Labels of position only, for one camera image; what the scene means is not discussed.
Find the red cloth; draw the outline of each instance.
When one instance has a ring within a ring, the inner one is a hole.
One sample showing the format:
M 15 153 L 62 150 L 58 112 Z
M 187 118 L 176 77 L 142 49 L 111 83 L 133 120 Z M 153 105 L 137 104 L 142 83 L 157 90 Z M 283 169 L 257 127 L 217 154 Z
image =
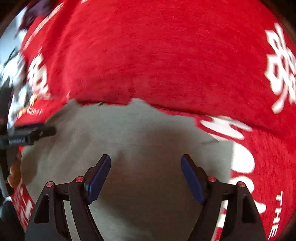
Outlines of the red cloth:
M 242 131 L 244 139 L 222 136 L 252 153 L 255 169 L 244 176 L 254 183 L 253 198 L 266 204 L 267 238 L 278 224 L 274 240 L 295 209 L 296 49 L 282 29 L 256 0 L 60 0 L 23 41 L 28 80 L 40 99 L 18 124 L 44 121 L 70 99 L 131 98 L 194 116 L 197 127 L 220 136 L 198 114 L 243 122 L 252 128 Z M 276 208 L 280 221 L 273 223 Z

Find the white printed lettering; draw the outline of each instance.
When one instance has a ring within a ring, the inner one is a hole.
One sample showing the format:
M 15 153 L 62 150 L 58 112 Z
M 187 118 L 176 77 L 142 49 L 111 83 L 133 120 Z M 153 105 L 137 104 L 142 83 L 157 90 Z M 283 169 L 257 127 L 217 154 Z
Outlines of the white printed lettering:
M 281 206 L 283 203 L 283 191 L 281 191 L 280 195 L 276 196 L 276 200 L 281 202 L 281 204 L 280 204 L 280 206 Z
M 273 93 L 280 95 L 279 99 L 272 105 L 272 111 L 277 114 L 284 108 L 284 102 L 289 93 L 289 102 L 296 101 L 296 61 L 291 50 L 286 47 L 282 28 L 274 24 L 277 33 L 266 30 L 267 42 L 274 49 L 275 54 L 267 55 L 266 78 L 270 81 Z
M 43 109 L 37 109 L 37 108 L 34 108 L 34 107 L 29 107 L 26 110 L 27 115 L 41 115 L 42 113 L 43 113 Z
M 230 125 L 236 126 L 242 130 L 245 131 L 252 131 L 252 128 L 249 127 L 248 125 L 239 122 L 237 120 L 233 120 L 231 118 L 218 118 L 218 117 L 213 117 L 211 116 L 211 118 L 213 119 L 213 121 L 206 121 L 206 120 L 201 120 L 200 123 L 202 125 L 204 125 L 205 127 L 216 131 L 220 134 L 223 135 L 227 135 L 233 138 L 237 138 L 239 140 L 243 140 L 244 136 L 242 133 L 240 133 L 239 131 L 233 129 Z
M 255 160 L 251 152 L 243 145 L 234 142 L 232 148 L 231 169 L 240 173 L 252 173 Z
M 281 218 L 279 218 L 279 213 L 281 212 L 281 208 L 276 208 L 276 218 L 274 218 L 274 223 L 278 223 Z
M 270 239 L 276 235 L 278 227 L 279 227 L 278 224 L 275 224 L 272 226 L 268 239 Z
M 23 186 L 21 179 L 14 192 L 13 204 L 20 220 L 20 224 L 22 225 L 24 231 L 26 231 L 34 203 L 28 199 L 28 196 L 24 195 L 24 188 L 25 187 Z

